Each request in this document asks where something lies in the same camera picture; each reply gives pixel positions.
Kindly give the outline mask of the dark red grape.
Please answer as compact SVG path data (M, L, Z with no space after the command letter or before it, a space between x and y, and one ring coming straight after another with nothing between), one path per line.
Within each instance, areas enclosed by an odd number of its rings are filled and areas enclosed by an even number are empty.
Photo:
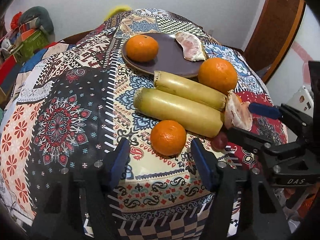
M210 145L214 151L223 150L228 144L228 138L225 132L219 132L217 136L210 140Z

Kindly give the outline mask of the peeled pink pomelo segment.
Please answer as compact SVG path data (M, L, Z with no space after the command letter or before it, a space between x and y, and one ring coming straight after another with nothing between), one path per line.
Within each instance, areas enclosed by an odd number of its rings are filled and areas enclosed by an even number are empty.
M249 111L249 105L250 102L241 102L233 90L230 90L225 104L224 126L227 129L237 127L250 131L253 125L253 116Z

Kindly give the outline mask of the medium mandarin orange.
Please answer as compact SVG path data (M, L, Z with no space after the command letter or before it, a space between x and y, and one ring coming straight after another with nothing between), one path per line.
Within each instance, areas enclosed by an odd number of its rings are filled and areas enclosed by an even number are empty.
M184 127L172 120L160 121L150 134L152 148L158 154L166 157L180 154L186 140L187 133Z
M128 39L125 50L131 60L136 62L149 62L156 58L159 45L151 36L140 34Z

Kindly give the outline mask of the large orange with sticker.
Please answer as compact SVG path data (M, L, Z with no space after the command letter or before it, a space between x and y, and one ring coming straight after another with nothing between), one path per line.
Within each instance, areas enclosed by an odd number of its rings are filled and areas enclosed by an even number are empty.
M224 59L214 57L204 61L198 72L199 83L228 94L238 83L238 74L233 65Z

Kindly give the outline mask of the colourful patchwork bedspread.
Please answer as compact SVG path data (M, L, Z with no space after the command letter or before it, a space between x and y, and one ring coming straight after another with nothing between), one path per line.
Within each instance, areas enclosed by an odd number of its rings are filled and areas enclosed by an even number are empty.
M24 65L1 124L1 215L17 227L16 238L40 237L32 224L63 171L79 181L121 139L129 141L130 154L119 184L107 195L121 238L200 236L214 195L202 185L190 153L195 134L187 134L176 157L155 153L150 133L157 120L133 105L135 92L152 88L153 77L126 64L121 51L134 35L162 34L171 43L168 50L181 54L179 31L196 35L209 57L234 66L241 100L272 103L239 52L161 9L122 12L74 46L61 42L39 51Z

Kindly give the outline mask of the purple ceramic plate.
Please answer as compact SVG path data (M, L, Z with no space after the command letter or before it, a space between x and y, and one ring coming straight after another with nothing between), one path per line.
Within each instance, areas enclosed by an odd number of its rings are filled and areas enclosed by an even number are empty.
M183 57L182 47L175 40L173 34L147 33L144 35L154 38L159 45L156 58L149 62L136 62L131 60L125 50L124 43L121 54L126 64L141 72L154 74L155 71L164 71L182 77L196 77L199 72L200 65L204 61L187 61Z

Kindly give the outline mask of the green storage bag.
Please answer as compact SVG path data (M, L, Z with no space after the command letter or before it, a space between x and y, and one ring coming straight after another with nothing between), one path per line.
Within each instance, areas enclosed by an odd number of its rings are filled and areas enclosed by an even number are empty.
M35 54L35 51L43 49L48 44L46 35L41 30L36 30L16 48L14 57L18 63L26 62Z

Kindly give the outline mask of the red box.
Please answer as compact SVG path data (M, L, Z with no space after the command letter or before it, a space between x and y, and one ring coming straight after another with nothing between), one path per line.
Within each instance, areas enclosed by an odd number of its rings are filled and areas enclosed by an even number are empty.
M1 85L13 81L19 72L20 65L14 55L10 55L1 65Z

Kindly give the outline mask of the yellow curved object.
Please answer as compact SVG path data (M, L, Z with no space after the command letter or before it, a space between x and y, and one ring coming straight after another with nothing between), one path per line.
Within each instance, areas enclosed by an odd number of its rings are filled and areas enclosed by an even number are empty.
M112 18L114 15L130 10L132 10L132 8L128 5L117 5L107 13L107 15L104 18L104 21L108 20L109 18Z

